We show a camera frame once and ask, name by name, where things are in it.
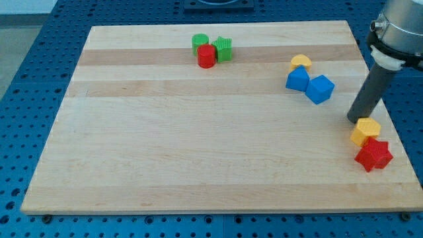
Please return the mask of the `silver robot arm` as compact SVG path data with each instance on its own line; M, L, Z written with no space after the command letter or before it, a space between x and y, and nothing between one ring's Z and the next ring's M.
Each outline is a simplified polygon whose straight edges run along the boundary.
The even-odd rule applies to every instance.
M422 69L422 0L388 0L369 29L367 45L377 65Z

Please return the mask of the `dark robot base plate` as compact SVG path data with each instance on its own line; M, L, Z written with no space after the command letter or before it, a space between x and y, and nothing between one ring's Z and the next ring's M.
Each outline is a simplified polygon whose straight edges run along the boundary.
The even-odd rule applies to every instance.
M253 0L183 0L185 11L253 10Z

